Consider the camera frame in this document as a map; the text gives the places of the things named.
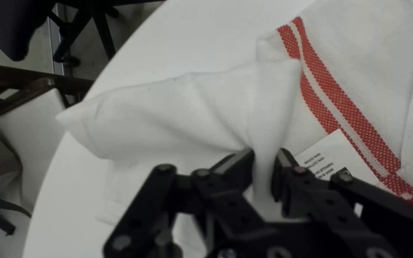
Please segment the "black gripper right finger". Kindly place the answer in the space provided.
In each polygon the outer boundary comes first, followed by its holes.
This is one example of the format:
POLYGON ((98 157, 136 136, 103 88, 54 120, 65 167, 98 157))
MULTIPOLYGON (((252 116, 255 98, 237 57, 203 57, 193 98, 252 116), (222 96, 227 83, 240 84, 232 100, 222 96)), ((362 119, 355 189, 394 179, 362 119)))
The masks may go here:
POLYGON ((348 216, 354 206, 328 180, 318 179, 283 147, 276 151, 270 194, 283 216, 348 216))

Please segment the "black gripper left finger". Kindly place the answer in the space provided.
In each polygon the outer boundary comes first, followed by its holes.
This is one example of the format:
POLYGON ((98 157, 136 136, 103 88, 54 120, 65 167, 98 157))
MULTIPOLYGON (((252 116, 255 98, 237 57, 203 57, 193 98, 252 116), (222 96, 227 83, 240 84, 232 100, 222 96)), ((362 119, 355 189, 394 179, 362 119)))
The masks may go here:
POLYGON ((252 182, 253 159, 253 150, 245 147, 223 156, 210 167, 193 170, 190 174, 192 192, 196 196, 242 193, 252 182))

